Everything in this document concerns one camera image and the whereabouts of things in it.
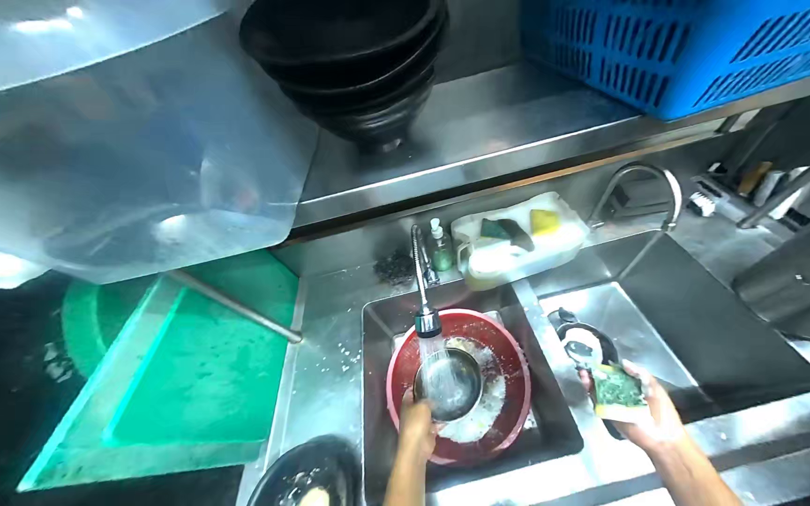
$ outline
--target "dish rack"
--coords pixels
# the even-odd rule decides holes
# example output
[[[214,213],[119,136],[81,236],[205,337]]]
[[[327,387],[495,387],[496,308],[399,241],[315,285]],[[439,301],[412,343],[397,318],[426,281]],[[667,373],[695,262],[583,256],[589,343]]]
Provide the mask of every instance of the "dish rack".
[[[810,0],[523,0],[525,55],[661,120],[810,75]]]

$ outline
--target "stainless steel shelf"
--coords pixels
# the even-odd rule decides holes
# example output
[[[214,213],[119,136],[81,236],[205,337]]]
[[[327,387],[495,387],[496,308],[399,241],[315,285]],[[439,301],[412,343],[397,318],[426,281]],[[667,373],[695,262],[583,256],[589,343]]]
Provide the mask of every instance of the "stainless steel shelf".
[[[321,132],[293,226],[577,156],[719,135],[726,118],[809,95],[810,77],[665,122],[525,62],[496,68],[437,84],[411,140],[391,153],[360,153]]]

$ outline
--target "gooseneck faucet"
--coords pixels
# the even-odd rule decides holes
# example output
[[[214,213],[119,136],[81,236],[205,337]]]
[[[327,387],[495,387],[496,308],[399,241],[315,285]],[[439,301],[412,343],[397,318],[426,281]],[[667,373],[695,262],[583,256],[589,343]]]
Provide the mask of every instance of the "gooseneck faucet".
[[[670,189],[671,209],[668,213],[668,217],[664,220],[664,224],[661,225],[661,229],[668,232],[672,231],[674,227],[677,226],[677,219],[681,215],[681,205],[683,203],[681,184],[677,181],[677,177],[675,177],[672,172],[664,168],[658,168],[639,162],[631,162],[624,167],[619,168],[611,177],[611,180],[608,181],[608,186],[605,189],[605,192],[602,194],[602,198],[599,199],[599,203],[597,203],[596,207],[593,208],[590,219],[587,221],[587,225],[589,225],[591,229],[596,229],[605,224],[605,221],[603,221],[600,217],[602,208],[605,207],[605,202],[608,201],[611,193],[615,190],[617,182],[620,181],[621,178],[624,178],[624,175],[635,170],[642,170],[644,172],[648,172],[649,174],[654,174],[668,184]]]
[[[414,328],[419,338],[434,338],[443,331],[439,321],[439,312],[430,306],[427,300],[427,285],[439,282],[436,271],[430,267],[427,248],[424,246],[424,235],[418,225],[411,225],[411,254],[414,256],[414,269],[418,278],[420,307],[414,315]]]

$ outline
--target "soap dispenser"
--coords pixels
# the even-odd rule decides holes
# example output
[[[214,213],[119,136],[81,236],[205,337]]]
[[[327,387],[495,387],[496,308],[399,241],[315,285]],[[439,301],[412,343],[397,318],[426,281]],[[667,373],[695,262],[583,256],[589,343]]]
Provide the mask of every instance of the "soap dispenser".
[[[430,264],[437,272],[452,268],[455,259],[455,250],[452,247],[452,237],[445,233],[439,224],[439,218],[430,220]]]

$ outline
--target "hand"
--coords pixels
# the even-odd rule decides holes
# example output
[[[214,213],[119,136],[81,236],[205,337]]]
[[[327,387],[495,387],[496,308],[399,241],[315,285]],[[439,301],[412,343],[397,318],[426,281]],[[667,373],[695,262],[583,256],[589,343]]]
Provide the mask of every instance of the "hand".
[[[636,446],[642,448],[646,453],[652,454],[665,445],[677,442],[685,438],[686,430],[683,429],[683,422],[677,413],[677,408],[670,400],[668,393],[664,390],[658,380],[648,371],[634,364],[629,360],[623,360],[621,364],[624,371],[630,374],[643,384],[643,397],[649,404],[649,411],[652,419],[643,423],[627,423],[624,421],[611,420],[615,427],[625,438],[633,441]],[[596,401],[595,389],[590,372],[582,369],[578,372],[580,382],[590,393],[592,401]]]
[[[399,422],[399,454],[426,463],[436,448],[436,425],[430,419],[430,403],[414,402],[410,388],[402,397]]]

